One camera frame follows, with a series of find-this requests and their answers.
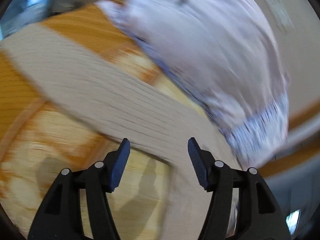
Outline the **yellow floral bed sheet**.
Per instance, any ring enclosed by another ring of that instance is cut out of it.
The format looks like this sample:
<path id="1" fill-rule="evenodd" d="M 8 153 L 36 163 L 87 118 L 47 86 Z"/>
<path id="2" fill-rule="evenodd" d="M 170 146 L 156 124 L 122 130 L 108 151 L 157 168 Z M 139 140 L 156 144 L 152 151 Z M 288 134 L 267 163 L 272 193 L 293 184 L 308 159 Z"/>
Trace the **yellow floral bed sheet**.
<path id="1" fill-rule="evenodd" d="M 42 25 L 202 112 L 96 5 L 53 16 Z M 82 170 L 117 148 L 44 99 L 1 54 L 1 205 L 23 235 L 63 168 Z M 131 151 L 120 186 L 107 197 L 122 239 L 159 237 L 169 171 L 165 163 Z"/>

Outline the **floral white blue pillow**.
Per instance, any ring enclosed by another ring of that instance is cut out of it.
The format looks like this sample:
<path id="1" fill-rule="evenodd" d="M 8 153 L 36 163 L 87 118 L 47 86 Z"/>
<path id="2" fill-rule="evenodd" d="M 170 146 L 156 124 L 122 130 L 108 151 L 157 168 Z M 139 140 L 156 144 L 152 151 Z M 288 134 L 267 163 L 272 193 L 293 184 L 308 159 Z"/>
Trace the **floral white blue pillow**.
<path id="1" fill-rule="evenodd" d="M 217 125 L 242 168 L 286 141 L 289 75 L 254 0 L 97 1 Z"/>

